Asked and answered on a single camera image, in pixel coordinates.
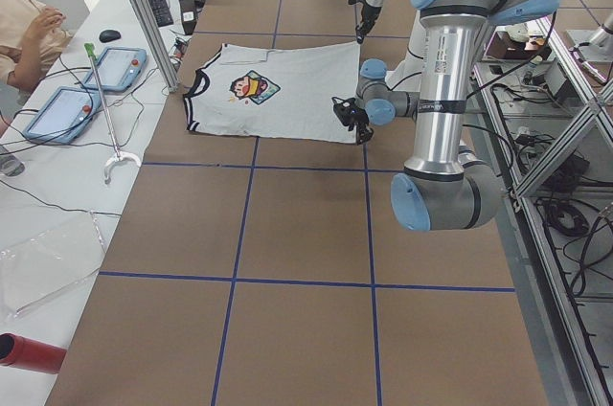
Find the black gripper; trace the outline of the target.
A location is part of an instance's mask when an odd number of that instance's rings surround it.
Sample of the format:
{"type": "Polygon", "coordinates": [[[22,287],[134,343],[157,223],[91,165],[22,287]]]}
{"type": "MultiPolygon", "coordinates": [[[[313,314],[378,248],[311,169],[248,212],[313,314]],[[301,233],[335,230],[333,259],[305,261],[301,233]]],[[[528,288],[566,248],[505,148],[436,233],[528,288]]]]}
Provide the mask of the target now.
{"type": "Polygon", "coordinates": [[[356,105],[355,98],[341,99],[332,97],[332,109],[341,124],[348,131],[356,131],[356,143],[363,145],[374,136],[374,130],[368,126],[366,111],[356,105]]]}
{"type": "Polygon", "coordinates": [[[361,21],[355,27],[355,38],[362,44],[371,32],[381,11],[381,0],[348,0],[349,5],[361,4],[361,21]]]}

